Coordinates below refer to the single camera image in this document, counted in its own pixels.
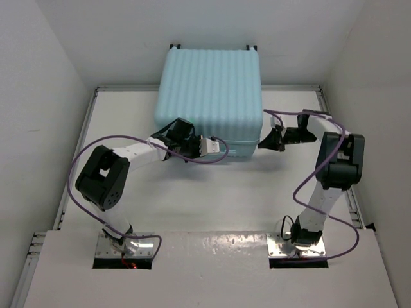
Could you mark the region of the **light blue suitcase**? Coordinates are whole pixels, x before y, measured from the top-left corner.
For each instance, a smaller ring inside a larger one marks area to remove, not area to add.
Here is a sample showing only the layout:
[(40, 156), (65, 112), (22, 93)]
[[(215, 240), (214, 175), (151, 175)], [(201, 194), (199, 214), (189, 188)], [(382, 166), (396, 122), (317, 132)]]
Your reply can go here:
[(178, 117), (223, 139), (229, 156), (250, 158), (263, 126), (258, 51), (169, 49), (154, 121), (162, 128)]

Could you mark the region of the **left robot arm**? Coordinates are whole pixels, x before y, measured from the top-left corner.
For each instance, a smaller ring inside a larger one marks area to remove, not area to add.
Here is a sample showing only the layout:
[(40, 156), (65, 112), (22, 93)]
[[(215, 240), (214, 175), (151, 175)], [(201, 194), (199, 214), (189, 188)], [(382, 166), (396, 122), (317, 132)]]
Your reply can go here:
[(112, 244), (124, 247), (132, 225), (118, 205), (128, 174), (152, 162), (168, 160), (172, 153), (195, 159), (201, 154), (201, 140), (194, 125), (178, 118), (143, 141), (129, 146), (94, 148), (75, 182), (75, 188), (103, 220), (103, 231)]

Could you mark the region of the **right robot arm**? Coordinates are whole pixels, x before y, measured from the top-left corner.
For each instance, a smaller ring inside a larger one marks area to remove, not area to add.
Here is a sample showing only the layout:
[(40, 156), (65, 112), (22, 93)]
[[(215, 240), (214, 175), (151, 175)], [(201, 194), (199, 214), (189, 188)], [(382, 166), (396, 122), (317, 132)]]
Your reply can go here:
[(322, 237), (324, 223), (339, 197), (361, 180), (365, 137), (349, 132), (323, 111), (296, 112), (296, 127), (284, 125), (282, 111), (266, 109), (265, 113), (271, 116), (271, 131), (258, 144), (259, 149), (283, 152), (287, 145), (320, 143), (314, 171), (293, 192), (297, 195), (315, 179), (309, 202), (298, 202), (304, 210), (293, 221), (288, 239), (297, 247), (313, 246)]

